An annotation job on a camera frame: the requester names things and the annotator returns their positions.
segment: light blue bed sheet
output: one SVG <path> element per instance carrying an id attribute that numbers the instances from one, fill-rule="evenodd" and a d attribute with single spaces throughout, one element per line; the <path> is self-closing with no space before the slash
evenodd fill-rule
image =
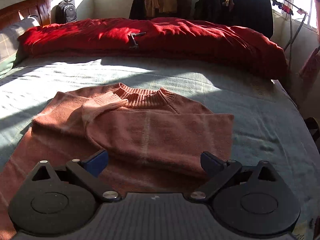
<path id="1" fill-rule="evenodd" d="M 311 239 L 320 215 L 320 156 L 299 111 L 278 81 L 200 61 L 131 57 L 27 59 L 0 79 L 0 172 L 33 116 L 57 91 L 122 82 L 160 87 L 231 113 L 232 158 L 243 165 L 268 160 L 301 203 L 298 224 Z"/>

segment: pink sweater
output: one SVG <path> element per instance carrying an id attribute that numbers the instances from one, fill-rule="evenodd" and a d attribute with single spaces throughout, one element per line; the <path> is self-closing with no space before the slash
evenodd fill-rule
<path id="1" fill-rule="evenodd" d="M 0 238 L 14 232 L 7 205 L 40 160 L 58 166 L 104 148 L 109 164 L 99 178 L 122 195 L 189 192 L 206 180 L 203 151 L 230 157 L 233 118 L 164 88 L 118 83 L 58 92 L 33 119 L 0 175 L 0 221 L 6 221 Z"/>

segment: sweater collar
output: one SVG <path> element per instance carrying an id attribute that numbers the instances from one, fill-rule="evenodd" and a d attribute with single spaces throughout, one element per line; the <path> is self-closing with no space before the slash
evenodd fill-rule
<path id="1" fill-rule="evenodd" d="M 170 103 L 175 93 L 164 88 L 159 90 L 131 88 L 125 84 L 118 83 L 106 87 L 106 92 L 111 91 L 118 95 L 121 99 L 127 99 L 128 103 L 125 107 L 130 108 L 155 108 Z"/>

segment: silver bolt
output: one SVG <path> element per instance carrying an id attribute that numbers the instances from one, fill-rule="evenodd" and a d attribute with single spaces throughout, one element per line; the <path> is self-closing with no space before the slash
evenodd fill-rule
<path id="1" fill-rule="evenodd" d="M 190 195 L 193 199 L 205 199 L 206 195 L 202 191 L 194 191 Z"/>
<path id="2" fill-rule="evenodd" d="M 107 198 L 107 199 L 116 199 L 118 197 L 118 193 L 113 191 L 113 190 L 110 190 L 110 191 L 106 191 L 102 194 L 102 196 L 104 198 Z"/>

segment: mattress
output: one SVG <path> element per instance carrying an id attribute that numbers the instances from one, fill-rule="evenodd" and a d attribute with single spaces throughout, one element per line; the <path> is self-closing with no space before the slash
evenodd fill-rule
<path id="1" fill-rule="evenodd" d="M 227 66 L 192 60 L 130 57 L 27 59 L 0 79 L 0 172 L 31 119 L 57 91 L 122 82 L 164 87 L 231 113 L 232 159 L 273 164 L 301 204 L 297 235 L 312 239 L 309 221 L 320 215 L 320 156 L 299 111 L 278 81 Z"/>

